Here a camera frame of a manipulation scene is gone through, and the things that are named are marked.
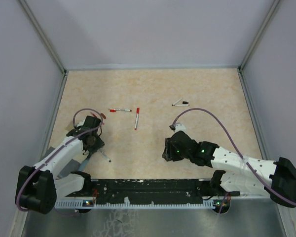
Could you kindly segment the blue end white pen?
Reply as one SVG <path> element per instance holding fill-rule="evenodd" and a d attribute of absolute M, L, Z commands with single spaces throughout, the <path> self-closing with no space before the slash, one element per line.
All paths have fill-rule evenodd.
<path fill-rule="evenodd" d="M 111 159 L 103 151 L 100 151 L 100 153 L 108 162 L 111 162 Z"/>

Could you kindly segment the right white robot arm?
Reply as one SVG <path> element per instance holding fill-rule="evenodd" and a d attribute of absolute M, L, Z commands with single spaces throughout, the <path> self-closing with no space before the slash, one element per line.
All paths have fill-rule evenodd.
<path fill-rule="evenodd" d="M 225 192 L 251 193 L 285 207 L 296 207 L 296 168 L 287 158 L 242 158 L 215 143 L 196 142 L 183 131 L 165 139 L 162 157 L 166 161 L 187 159 L 213 168 L 210 188 L 218 196 Z"/>

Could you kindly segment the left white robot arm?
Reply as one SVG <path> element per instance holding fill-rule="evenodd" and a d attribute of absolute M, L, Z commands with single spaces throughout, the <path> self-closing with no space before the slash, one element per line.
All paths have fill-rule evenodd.
<path fill-rule="evenodd" d="M 105 145 L 98 134 L 103 123 L 103 117 L 87 116 L 44 159 L 20 169 L 15 195 L 15 204 L 20 211 L 47 214 L 59 199 L 76 192 L 82 196 L 92 192 L 90 174 L 79 170 L 70 171 L 64 177 L 59 174 L 77 155 L 86 152 L 91 156 Z"/>

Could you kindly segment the red capped white pen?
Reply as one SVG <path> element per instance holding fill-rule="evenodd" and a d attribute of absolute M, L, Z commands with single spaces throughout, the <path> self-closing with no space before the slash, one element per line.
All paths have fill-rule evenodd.
<path fill-rule="evenodd" d="M 140 114 L 140 108 L 136 108 L 136 118 L 135 118 L 135 125 L 134 125 L 134 130 L 136 131 L 138 128 L 138 121 L 139 121 L 139 114 Z"/>

